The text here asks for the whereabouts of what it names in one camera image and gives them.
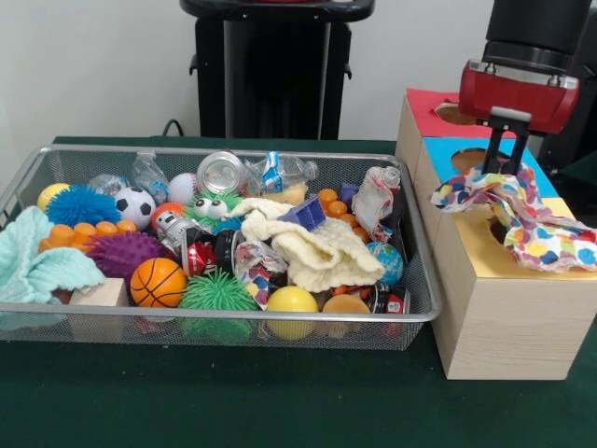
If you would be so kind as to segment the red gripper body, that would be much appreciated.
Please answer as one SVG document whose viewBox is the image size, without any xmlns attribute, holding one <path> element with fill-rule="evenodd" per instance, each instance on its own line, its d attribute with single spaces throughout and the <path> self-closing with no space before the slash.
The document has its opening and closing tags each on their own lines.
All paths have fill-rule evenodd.
<svg viewBox="0 0 597 448">
<path fill-rule="evenodd" d="M 468 64 L 461 75 L 461 111 L 481 121 L 523 122 L 531 133 L 559 133 L 576 106 L 579 81 L 498 64 Z"/>
</svg>

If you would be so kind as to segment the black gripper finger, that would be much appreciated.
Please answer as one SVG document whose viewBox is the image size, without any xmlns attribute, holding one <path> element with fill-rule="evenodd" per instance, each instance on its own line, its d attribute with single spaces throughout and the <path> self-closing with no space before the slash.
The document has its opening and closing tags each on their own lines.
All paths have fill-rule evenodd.
<svg viewBox="0 0 597 448">
<path fill-rule="evenodd" d="M 484 174 L 500 173 L 502 162 L 500 162 L 499 159 L 499 147 L 505 131 L 506 129 L 504 128 L 503 124 L 495 123 L 492 125 L 489 145 L 486 150 L 486 156 L 482 166 L 482 172 Z"/>
<path fill-rule="evenodd" d="M 516 139 L 509 161 L 507 162 L 507 173 L 509 175 L 516 175 L 521 168 L 521 158 L 530 134 L 526 128 L 511 128 L 510 131 L 516 135 Z"/>
</svg>

